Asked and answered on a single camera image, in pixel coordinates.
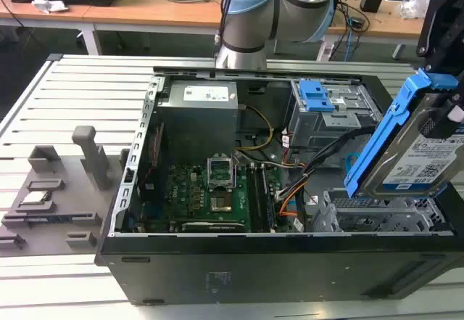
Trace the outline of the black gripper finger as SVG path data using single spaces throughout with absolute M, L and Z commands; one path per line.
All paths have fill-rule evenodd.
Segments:
M 463 0 L 430 0 L 416 54 L 429 73 L 463 74 Z
M 431 115 L 433 126 L 429 136 L 432 139 L 447 139 L 463 123 L 463 93 L 442 97 Z

